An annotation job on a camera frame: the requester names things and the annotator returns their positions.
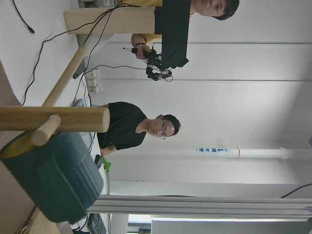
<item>man in yellow shirt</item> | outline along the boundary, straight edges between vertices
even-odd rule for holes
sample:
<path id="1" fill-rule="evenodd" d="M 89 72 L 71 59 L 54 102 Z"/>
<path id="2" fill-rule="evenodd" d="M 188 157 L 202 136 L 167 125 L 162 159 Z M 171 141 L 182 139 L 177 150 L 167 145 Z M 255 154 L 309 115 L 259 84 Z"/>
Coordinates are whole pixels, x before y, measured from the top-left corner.
<path id="1" fill-rule="evenodd" d="M 142 7 L 162 6 L 162 0 L 121 0 L 121 2 Z M 239 0 L 191 0 L 190 15 L 198 13 L 217 20 L 226 20 L 235 13 L 238 6 Z M 148 53 L 152 52 L 147 43 L 160 39 L 161 35 L 132 34 L 131 44 L 137 48 L 136 57 L 144 59 L 143 50 Z"/>

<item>wristband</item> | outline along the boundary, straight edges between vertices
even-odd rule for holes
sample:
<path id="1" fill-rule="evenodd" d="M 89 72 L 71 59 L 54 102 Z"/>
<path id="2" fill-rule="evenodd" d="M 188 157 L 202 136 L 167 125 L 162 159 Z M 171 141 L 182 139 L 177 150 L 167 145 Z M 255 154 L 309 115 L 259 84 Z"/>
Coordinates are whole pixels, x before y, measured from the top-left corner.
<path id="1" fill-rule="evenodd" d="M 136 47 L 137 45 L 145 45 L 145 43 L 139 42 L 139 43 L 137 43 L 137 44 L 135 45 L 135 47 Z"/>

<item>wooden rod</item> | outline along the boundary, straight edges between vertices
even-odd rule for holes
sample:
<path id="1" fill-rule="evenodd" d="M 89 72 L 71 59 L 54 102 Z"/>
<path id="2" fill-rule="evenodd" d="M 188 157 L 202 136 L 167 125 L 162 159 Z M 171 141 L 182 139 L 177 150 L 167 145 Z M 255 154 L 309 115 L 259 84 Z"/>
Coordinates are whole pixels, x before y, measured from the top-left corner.
<path id="1" fill-rule="evenodd" d="M 0 106 L 0 130 L 34 131 L 52 115 L 59 115 L 59 132 L 107 132 L 110 113 L 107 107 L 29 107 Z"/>
<path id="2" fill-rule="evenodd" d="M 72 8 L 64 12 L 67 30 L 74 30 L 91 23 L 98 16 L 111 8 Z M 105 34 L 113 33 L 154 33 L 155 7 L 123 7 L 115 9 L 105 27 Z M 92 34 L 101 34 L 107 22 L 107 14 L 94 28 Z M 71 34 L 89 34 L 95 24 L 88 24 L 82 28 L 69 32 Z"/>
<path id="3" fill-rule="evenodd" d="M 80 46 L 73 56 L 72 60 L 66 67 L 65 71 L 63 72 L 62 76 L 59 78 L 58 82 L 54 86 L 53 90 L 45 100 L 42 106 L 54 106 L 56 101 L 58 100 L 59 96 L 64 91 L 68 82 L 73 78 L 75 71 L 78 69 L 79 65 L 81 64 L 83 58 L 87 54 L 88 49 L 84 46 Z"/>
<path id="4" fill-rule="evenodd" d="M 49 120 L 41 125 L 31 134 L 31 142 L 36 146 L 44 145 L 48 142 L 52 134 L 60 126 L 62 118 L 58 115 L 50 116 Z"/>

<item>man in black shirt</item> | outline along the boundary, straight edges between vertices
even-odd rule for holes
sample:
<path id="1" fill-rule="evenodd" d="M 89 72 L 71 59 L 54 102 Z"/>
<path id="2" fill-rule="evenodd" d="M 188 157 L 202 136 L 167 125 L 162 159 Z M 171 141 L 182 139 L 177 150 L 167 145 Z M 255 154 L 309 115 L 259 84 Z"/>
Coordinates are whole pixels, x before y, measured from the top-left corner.
<path id="1" fill-rule="evenodd" d="M 173 115 L 159 115 L 148 119 L 135 105 L 115 102 L 104 105 L 110 111 L 110 125 L 97 139 L 104 157 L 117 150 L 136 147 L 142 143 L 146 133 L 165 139 L 178 133 L 181 125 Z"/>

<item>man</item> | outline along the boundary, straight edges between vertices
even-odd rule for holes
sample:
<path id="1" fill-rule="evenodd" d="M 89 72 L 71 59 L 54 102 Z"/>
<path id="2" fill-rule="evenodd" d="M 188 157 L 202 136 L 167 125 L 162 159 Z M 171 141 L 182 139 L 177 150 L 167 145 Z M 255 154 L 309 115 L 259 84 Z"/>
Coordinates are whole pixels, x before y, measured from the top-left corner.
<path id="1" fill-rule="evenodd" d="M 142 7 L 162 6 L 162 0 L 121 0 L 121 2 Z M 226 20 L 236 12 L 238 6 L 239 0 L 191 0 L 190 15 L 197 13 L 217 20 Z M 160 39 L 161 35 L 133 34 L 131 44 L 137 48 L 136 58 L 144 59 L 143 50 L 148 53 L 152 52 L 146 44 Z"/>
<path id="2" fill-rule="evenodd" d="M 110 125 L 97 139 L 102 157 L 117 150 L 138 146 L 146 133 L 165 139 L 178 133 L 181 124 L 173 115 L 159 115 L 148 119 L 135 105 L 115 102 L 104 105 L 110 111 Z"/>

